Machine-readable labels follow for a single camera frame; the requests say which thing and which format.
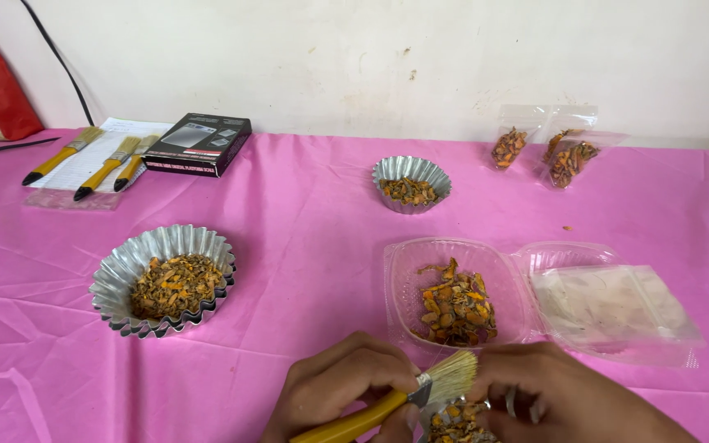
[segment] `black box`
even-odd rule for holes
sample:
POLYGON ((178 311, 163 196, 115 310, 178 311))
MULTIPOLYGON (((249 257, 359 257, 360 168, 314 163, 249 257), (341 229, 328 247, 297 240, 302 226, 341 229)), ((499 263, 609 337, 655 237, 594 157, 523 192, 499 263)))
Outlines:
POLYGON ((155 171, 221 176, 251 133, 247 118, 188 114, 142 158, 155 171))

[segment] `plastic container lid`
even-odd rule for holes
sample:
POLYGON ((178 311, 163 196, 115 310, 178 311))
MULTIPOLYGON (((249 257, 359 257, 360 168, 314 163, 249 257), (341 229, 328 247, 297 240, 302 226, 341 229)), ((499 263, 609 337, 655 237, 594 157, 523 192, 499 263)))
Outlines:
MULTIPOLYGON (((430 264, 444 265, 450 257, 455 257, 458 261, 458 272, 479 272, 483 275, 488 302, 495 311, 496 327, 499 331, 497 337, 486 342, 485 331, 482 331, 480 344, 469 349, 476 350, 492 344, 526 343, 548 336, 562 347, 624 363, 691 367, 695 366, 691 347, 704 343, 698 335, 698 329, 695 329, 690 321, 685 325, 685 340, 670 337, 669 331, 663 327, 658 328, 658 337, 650 337, 663 340, 637 339, 625 334, 625 328, 619 329, 623 331, 620 334, 586 335, 584 332, 590 331, 579 327, 559 327, 559 322, 555 322, 558 312, 549 311, 554 304, 548 303, 547 294, 540 294, 543 303, 539 303, 532 288, 532 276, 557 268, 620 269, 620 265, 627 265, 627 262, 609 247, 547 241, 528 244, 515 254, 506 255, 477 241, 429 237, 391 244, 384 249, 389 338, 395 345, 402 347, 417 364, 426 363, 430 356, 436 361, 460 349, 422 340, 409 331, 415 329, 424 333, 428 330, 428 326, 420 320, 427 310, 423 306, 419 288, 439 282, 438 273, 418 274, 418 269, 430 264)), ((663 320, 659 309, 664 307, 655 307, 655 302, 648 302, 644 296, 643 300, 640 300, 641 304, 636 302, 638 315, 651 318, 656 323, 663 320)), ((663 300, 665 301, 661 303, 665 303, 664 306, 676 304, 677 306, 672 308, 682 309, 671 294, 663 300), (674 300, 674 303, 669 303, 669 298, 674 300)), ((632 321, 629 321, 628 327, 631 327, 631 324, 632 321)))

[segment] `pink tablecloth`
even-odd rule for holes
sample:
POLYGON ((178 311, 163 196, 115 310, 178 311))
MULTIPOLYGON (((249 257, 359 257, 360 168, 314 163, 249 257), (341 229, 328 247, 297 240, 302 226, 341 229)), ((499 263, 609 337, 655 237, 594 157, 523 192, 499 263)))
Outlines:
MULTIPOLYGON (((69 132, 32 139, 55 133, 69 132)), ((0 153, 0 441, 254 441, 289 364, 356 329, 385 336, 382 250, 429 236, 587 241, 652 265, 702 329, 700 368, 583 359, 709 441, 709 151, 617 148, 563 193, 528 176, 536 151, 496 174, 482 144, 256 134, 221 179, 148 172, 113 212, 23 206, 21 179, 55 151, 0 153), (436 162, 451 196, 389 211, 370 176, 389 155, 436 162), (90 305, 91 275, 175 223, 230 238, 231 297, 195 330, 122 338, 90 305)))

